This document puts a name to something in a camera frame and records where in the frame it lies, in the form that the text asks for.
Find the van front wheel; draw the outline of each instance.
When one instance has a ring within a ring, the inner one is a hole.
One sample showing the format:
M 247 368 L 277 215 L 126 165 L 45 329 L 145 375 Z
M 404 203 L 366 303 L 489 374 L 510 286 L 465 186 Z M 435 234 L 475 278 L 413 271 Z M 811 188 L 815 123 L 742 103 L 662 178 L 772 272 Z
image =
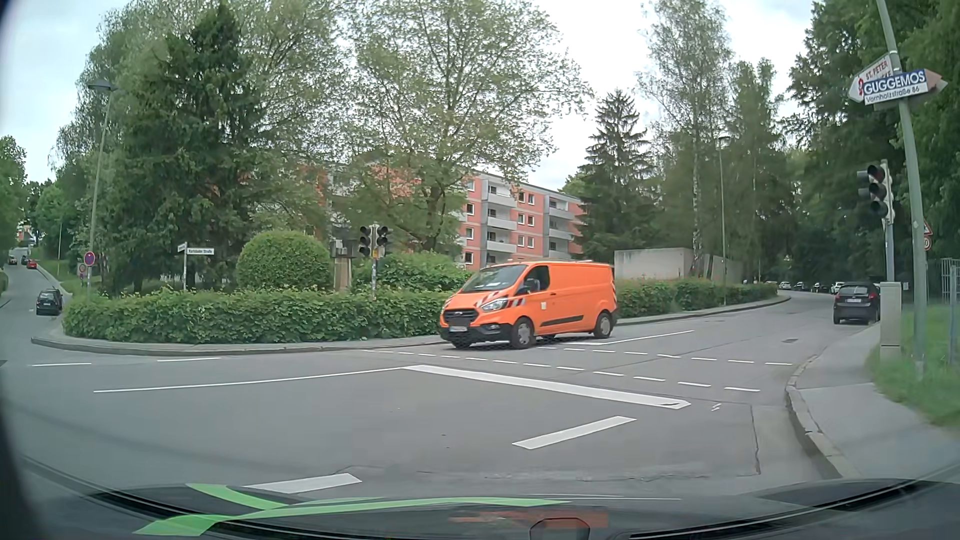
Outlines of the van front wheel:
M 534 323 L 526 317 L 520 317 L 510 330 L 510 346 L 514 349 L 527 349 L 536 342 Z
M 597 324 L 593 326 L 593 337 L 597 339 L 607 339 L 613 331 L 613 317 L 607 311 L 601 311 L 597 315 Z

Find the van rear wheel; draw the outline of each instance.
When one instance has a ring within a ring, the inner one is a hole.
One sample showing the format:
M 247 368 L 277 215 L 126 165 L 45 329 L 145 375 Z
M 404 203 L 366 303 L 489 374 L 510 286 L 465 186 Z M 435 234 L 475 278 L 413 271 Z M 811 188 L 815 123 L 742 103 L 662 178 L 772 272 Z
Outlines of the van rear wheel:
M 593 325 L 593 337 L 597 339 L 607 339 L 613 331 L 613 317 L 610 317 L 608 311 L 601 311 L 597 315 L 597 323 Z

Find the balcony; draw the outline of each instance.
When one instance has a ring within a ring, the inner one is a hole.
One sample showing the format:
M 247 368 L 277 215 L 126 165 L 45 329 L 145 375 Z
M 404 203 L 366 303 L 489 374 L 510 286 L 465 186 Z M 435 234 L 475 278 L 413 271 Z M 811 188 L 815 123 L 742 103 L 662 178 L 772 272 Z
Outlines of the balcony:
M 513 242 L 501 242 L 498 240 L 487 240 L 487 251 L 497 253 L 516 253 L 516 246 Z
M 559 217 L 561 219 L 573 219 L 573 212 L 554 207 L 547 207 L 550 217 Z
M 559 238 L 561 240 L 566 240 L 567 242 L 573 240 L 573 233 L 570 231 L 562 231 L 560 229 L 550 228 L 550 237 Z
M 481 200 L 491 205 L 497 205 L 497 206 L 506 207 L 509 209 L 516 208 L 516 199 L 509 192 L 506 194 L 500 194 L 500 193 L 490 193 L 489 191 L 484 191 Z
M 498 229 L 506 229 L 507 231 L 516 231 L 516 221 L 513 219 L 487 216 L 487 225 Z

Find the curb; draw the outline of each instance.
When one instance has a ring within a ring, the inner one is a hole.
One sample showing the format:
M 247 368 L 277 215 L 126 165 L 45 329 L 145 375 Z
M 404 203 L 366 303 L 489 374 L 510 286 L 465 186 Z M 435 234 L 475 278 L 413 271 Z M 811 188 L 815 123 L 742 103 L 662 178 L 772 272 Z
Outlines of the curb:
M 810 415 L 804 396 L 797 389 L 797 379 L 814 360 L 823 353 L 802 363 L 786 382 L 786 408 L 790 416 L 790 425 L 800 445 L 813 459 L 820 473 L 827 479 L 858 479 L 863 475 L 856 470 L 847 457 L 833 446 L 833 442 L 820 430 L 820 426 Z

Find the street lamp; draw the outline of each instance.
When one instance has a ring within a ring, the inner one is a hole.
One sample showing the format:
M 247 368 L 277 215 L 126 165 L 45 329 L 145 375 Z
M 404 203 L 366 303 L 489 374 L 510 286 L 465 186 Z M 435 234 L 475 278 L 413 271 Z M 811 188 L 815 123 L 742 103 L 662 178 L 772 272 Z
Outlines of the street lamp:
M 113 92 L 120 89 L 120 86 L 117 86 L 113 83 L 105 81 L 103 79 L 95 81 L 93 83 L 87 83 L 87 88 L 96 91 L 105 91 L 107 93 L 107 110 L 104 112 L 104 125 L 100 129 L 100 154 L 97 156 L 97 174 L 94 177 L 93 181 L 93 208 L 90 210 L 90 247 L 89 250 L 92 253 L 93 251 L 93 238 L 94 234 L 97 231 L 97 192 L 100 190 L 100 166 L 104 160 L 104 142 L 107 140 L 107 121 L 110 117 L 110 102 L 113 101 Z M 93 285 L 93 269 L 87 268 L 86 270 L 86 298 L 90 298 L 90 287 Z
M 723 236 L 723 305 L 727 304 L 727 204 L 724 200 L 723 188 L 723 147 L 730 143 L 729 135 L 717 137 L 719 146 L 717 155 L 720 157 L 720 234 Z

